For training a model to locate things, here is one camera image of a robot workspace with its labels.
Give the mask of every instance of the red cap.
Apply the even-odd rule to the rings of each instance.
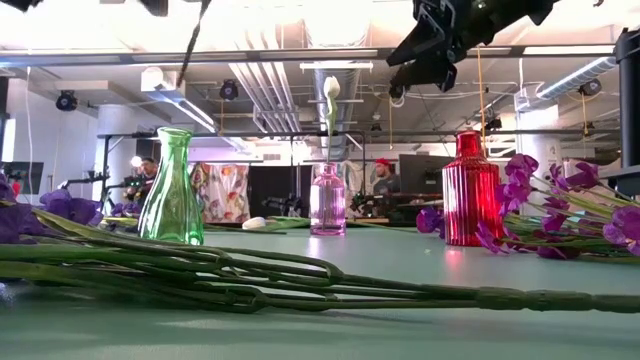
[[[389,162],[389,160],[383,159],[383,158],[377,159],[376,160],[376,164],[382,164],[384,166],[391,166],[391,163]]]

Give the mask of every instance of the wall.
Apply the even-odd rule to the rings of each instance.
[[[93,168],[98,120],[80,111],[61,112],[54,101],[33,92],[26,95],[26,82],[11,79],[7,112],[16,119],[13,160],[29,161],[28,99],[33,162],[44,163],[40,193],[30,197],[35,204],[40,195],[50,190],[49,176],[53,176],[53,186],[57,187],[64,180],[86,177],[85,171]],[[91,185],[74,184],[69,191],[73,196],[91,197]],[[21,196],[19,201],[27,199]]]

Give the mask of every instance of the green table surface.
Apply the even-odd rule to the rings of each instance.
[[[208,245],[318,257],[416,283],[640,294],[628,265],[493,256],[379,229],[343,238],[210,234]],[[598,312],[367,310],[254,315],[16,301],[0,311],[2,359],[640,359],[640,316]]]

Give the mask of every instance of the floral fabric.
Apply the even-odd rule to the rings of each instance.
[[[242,223],[249,220],[246,165],[197,163],[191,172],[204,223]]]

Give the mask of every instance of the person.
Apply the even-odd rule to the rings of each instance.
[[[141,178],[141,184],[137,187],[129,187],[127,189],[127,196],[134,197],[142,207],[144,205],[145,200],[147,200],[147,195],[151,191],[151,186],[153,186],[153,182],[156,180],[156,175],[158,174],[158,164],[151,157],[145,157],[142,159],[142,164],[138,167],[138,176]]]
[[[388,195],[400,192],[400,176],[391,171],[389,160],[376,160],[376,175],[379,180],[373,185],[374,195]]]

